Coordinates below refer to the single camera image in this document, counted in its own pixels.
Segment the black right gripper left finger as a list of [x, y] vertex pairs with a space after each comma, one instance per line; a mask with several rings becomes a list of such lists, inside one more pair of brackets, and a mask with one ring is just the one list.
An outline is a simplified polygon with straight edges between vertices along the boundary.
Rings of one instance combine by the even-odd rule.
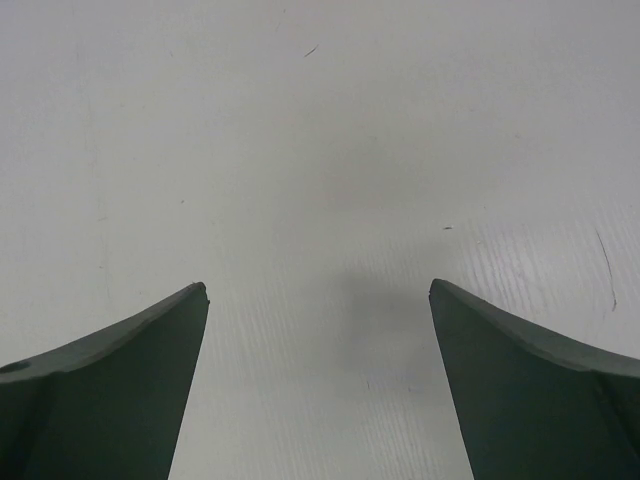
[[208, 310], [194, 283], [2, 366], [2, 478], [168, 478]]

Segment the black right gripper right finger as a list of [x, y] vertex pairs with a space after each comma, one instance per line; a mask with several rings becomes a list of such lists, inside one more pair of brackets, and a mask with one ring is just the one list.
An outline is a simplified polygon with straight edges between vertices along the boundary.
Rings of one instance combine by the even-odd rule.
[[638, 478], [637, 359], [448, 281], [432, 282], [429, 303], [474, 478]]

